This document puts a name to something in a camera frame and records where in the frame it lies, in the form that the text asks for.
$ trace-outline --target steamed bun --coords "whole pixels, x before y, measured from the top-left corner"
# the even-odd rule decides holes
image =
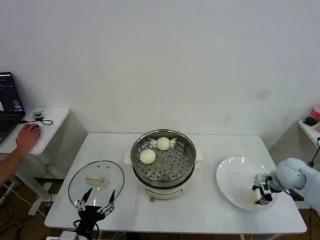
[[[151,149],[143,150],[140,153],[140,160],[143,164],[152,164],[156,159],[156,154]]]
[[[156,147],[162,151],[166,151],[170,148],[170,140],[166,137],[160,137],[156,141]]]

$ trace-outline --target glass lid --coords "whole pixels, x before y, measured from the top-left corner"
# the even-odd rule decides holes
[[[125,175],[121,167],[113,161],[94,161],[81,168],[72,178],[68,194],[76,206],[83,195],[92,188],[86,205],[104,206],[108,204],[115,190],[115,200],[125,183]]]

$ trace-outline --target white plate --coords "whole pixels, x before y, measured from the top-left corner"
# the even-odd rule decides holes
[[[221,192],[230,202],[244,210],[259,212],[272,208],[278,199],[278,194],[273,193],[273,201],[268,205],[255,204],[256,196],[252,191],[255,175],[269,174],[270,171],[250,158],[237,156],[223,160],[215,176]]]

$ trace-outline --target human hand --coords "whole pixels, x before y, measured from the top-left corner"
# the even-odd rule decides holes
[[[41,128],[38,124],[26,124],[19,131],[18,137],[16,138],[16,150],[24,157],[31,149],[36,145],[38,137],[41,134]]]

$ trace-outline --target white table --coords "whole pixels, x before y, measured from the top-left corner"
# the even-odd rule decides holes
[[[115,211],[99,221],[102,231],[134,231],[198,234],[292,234],[307,227],[292,198],[281,193],[276,205],[266,211],[242,210],[220,192],[216,181],[219,163],[231,156],[246,156],[275,168],[259,136],[189,135],[201,148],[204,161],[194,171],[181,197],[150,202],[132,166],[124,165],[125,152],[140,134],[90,133],[71,166],[53,206],[45,219],[51,228],[74,229],[77,209],[69,201],[68,186],[74,174],[85,165],[100,160],[118,163],[125,175],[123,190]]]
[[[302,130],[305,132],[305,134],[310,138],[313,144],[318,148],[318,138],[320,138],[320,132],[317,131],[317,128],[320,126],[320,123],[314,126],[309,126],[307,124],[304,124],[302,120],[299,120],[298,123],[302,128]]]
[[[35,159],[32,162],[43,168],[44,163],[49,165],[51,162],[49,156],[44,152],[45,148],[68,116],[69,109],[63,107],[37,107],[32,112],[26,114],[24,119],[34,121],[33,113],[39,111],[42,111],[44,119],[52,120],[53,124],[43,125],[41,122],[35,122],[41,127],[41,136],[27,158]],[[11,134],[0,144],[0,154],[9,154],[17,147],[16,138],[23,126],[24,124],[18,124]],[[29,215],[35,215],[42,202],[53,201],[55,196],[48,193],[48,189],[52,185],[51,183],[48,182],[42,187],[27,171],[22,171],[20,168],[15,172],[15,175],[39,196],[30,208]]]

